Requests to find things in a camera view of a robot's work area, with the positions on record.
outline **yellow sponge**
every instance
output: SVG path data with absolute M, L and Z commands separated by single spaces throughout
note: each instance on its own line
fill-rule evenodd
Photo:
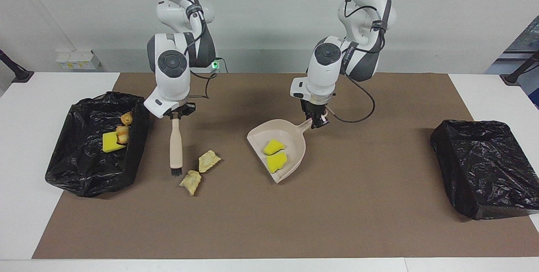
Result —
M 283 145 L 279 140 L 272 139 L 270 140 L 268 145 L 264 148 L 264 154 L 273 155 L 283 149 L 285 149 L 285 145 Z
M 288 158 L 286 157 L 286 153 L 277 153 L 275 155 L 271 155 L 266 157 L 266 160 L 268 162 L 268 169 L 270 173 L 275 173 L 277 170 L 282 169 L 285 163 L 288 161 Z
M 103 152 L 110 153 L 119 149 L 125 148 L 124 145 L 118 143 L 118 132 L 109 132 L 103 134 Z

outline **dustpan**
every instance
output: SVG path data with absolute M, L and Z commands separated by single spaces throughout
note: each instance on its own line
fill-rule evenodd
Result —
M 288 161 L 281 170 L 271 174 L 276 183 L 281 182 L 299 167 L 305 155 L 306 144 L 303 133 L 311 128 L 312 119 L 306 120 L 303 124 L 296 126 L 283 119 L 270 120 L 254 128 L 247 135 L 247 140 L 253 147 L 256 155 L 262 161 L 269 172 L 264 148 L 270 140 L 276 139 L 286 147 L 283 151 L 288 157 Z

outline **wooden handle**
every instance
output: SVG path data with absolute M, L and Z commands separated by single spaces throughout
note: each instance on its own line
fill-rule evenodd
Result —
M 170 168 L 180 169 L 183 167 L 183 145 L 179 131 L 179 119 L 172 120 L 172 133 L 170 134 Z

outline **power outlet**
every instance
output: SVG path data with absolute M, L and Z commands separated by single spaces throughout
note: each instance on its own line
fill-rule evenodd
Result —
M 100 65 L 93 51 L 58 52 L 56 63 L 64 70 L 97 70 Z

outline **black plastic bag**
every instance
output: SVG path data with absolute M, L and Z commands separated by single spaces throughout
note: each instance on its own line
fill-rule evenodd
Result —
M 475 220 L 539 213 L 539 179 L 506 124 L 445 120 L 431 145 L 458 212 Z
M 135 181 L 148 134 L 144 98 L 108 92 L 72 105 L 56 143 L 45 180 L 80 197 L 123 189 Z M 133 112 L 126 148 L 104 153 L 102 135 L 122 125 L 121 115 Z

